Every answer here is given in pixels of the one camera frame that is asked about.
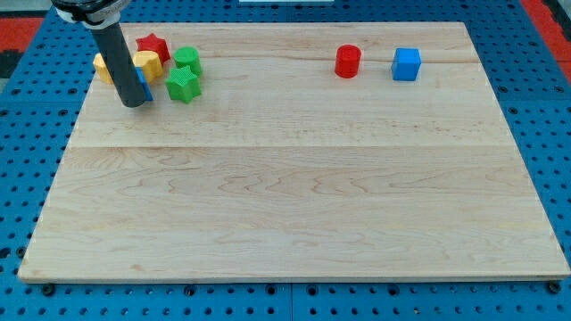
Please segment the robot arm flange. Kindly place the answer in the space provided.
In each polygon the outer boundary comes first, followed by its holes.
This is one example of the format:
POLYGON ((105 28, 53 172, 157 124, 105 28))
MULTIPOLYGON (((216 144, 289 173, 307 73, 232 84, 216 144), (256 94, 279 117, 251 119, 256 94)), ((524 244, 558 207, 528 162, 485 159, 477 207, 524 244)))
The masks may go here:
POLYGON ((120 12, 131 0, 52 0, 66 22, 82 23, 87 29, 105 29, 120 21, 120 12))

